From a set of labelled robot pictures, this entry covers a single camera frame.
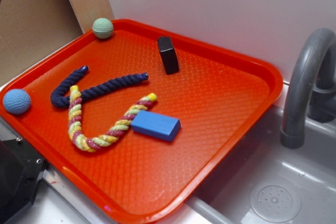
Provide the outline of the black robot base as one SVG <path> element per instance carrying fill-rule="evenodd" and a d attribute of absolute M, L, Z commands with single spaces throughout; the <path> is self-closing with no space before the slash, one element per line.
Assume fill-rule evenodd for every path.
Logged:
<path fill-rule="evenodd" d="M 1 141 L 1 223 L 33 206 L 45 169 L 44 157 L 24 138 Z"/>

